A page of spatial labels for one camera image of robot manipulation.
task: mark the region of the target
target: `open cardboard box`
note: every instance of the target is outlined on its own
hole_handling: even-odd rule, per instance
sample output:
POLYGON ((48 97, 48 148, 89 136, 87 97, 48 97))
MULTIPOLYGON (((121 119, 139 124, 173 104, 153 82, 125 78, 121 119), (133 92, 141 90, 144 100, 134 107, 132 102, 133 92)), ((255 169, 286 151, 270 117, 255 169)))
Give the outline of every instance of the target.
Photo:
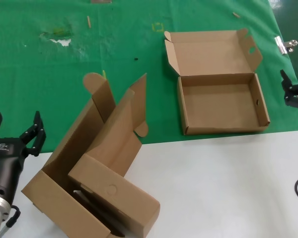
POLYGON ((84 85, 92 99, 22 192, 69 238, 119 236, 101 213, 91 209, 90 202, 144 238, 158 217, 160 204, 123 176, 142 146, 134 131, 139 136, 148 133, 146 75, 117 106, 108 81, 99 74, 85 76, 84 85), (77 191, 92 200, 86 203, 77 191))
POLYGON ((263 131, 269 125, 254 73, 262 55, 247 33, 165 32, 169 63, 180 75, 184 134, 263 131))

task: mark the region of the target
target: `box lid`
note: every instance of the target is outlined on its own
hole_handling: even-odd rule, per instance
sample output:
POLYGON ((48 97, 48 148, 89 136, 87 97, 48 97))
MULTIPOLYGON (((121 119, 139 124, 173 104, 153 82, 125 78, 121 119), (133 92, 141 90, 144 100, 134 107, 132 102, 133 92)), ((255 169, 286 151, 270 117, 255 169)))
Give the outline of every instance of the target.
POLYGON ((170 65, 180 76, 251 73, 263 57, 247 29, 165 32, 170 65))

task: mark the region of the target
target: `robotic arm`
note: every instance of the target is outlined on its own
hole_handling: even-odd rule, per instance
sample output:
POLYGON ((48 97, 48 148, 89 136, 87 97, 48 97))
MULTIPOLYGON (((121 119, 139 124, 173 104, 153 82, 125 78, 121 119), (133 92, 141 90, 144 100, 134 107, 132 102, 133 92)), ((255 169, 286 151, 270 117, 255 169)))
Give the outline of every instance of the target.
POLYGON ((0 138, 0 226, 9 217, 11 208, 16 210, 15 215, 0 231, 0 237, 14 225, 20 216, 18 207, 12 204, 24 161, 29 155, 39 155, 45 139, 46 134, 38 111, 35 114, 33 125, 19 138, 0 138), (32 148, 27 148, 26 145, 34 138, 32 148))

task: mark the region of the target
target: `small debris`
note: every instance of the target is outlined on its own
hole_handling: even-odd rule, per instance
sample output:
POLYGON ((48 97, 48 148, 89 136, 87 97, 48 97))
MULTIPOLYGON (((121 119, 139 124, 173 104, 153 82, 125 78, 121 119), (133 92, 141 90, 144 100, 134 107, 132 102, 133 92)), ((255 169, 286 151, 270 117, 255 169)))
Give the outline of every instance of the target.
POLYGON ((50 41, 54 42, 54 43, 60 43, 62 46, 69 46, 70 42, 72 41, 71 39, 68 40, 54 40, 54 39, 50 39, 50 41))
POLYGON ((88 26, 89 26, 89 28, 91 28, 91 24, 90 24, 89 16, 87 16, 87 21, 88 21, 88 26))
POLYGON ((237 13, 233 12, 233 15, 236 16, 237 18, 240 18, 240 15, 238 15, 237 13))

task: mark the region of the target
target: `metal clip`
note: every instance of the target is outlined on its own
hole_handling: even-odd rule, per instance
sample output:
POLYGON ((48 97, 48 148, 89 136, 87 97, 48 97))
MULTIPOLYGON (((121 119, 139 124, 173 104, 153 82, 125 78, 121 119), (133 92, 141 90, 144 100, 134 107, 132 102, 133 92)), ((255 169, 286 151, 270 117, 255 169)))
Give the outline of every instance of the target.
POLYGON ((275 37, 275 41, 282 55, 288 54, 288 52, 294 52, 294 47, 298 45, 298 41, 296 40, 283 42, 280 36, 275 37))

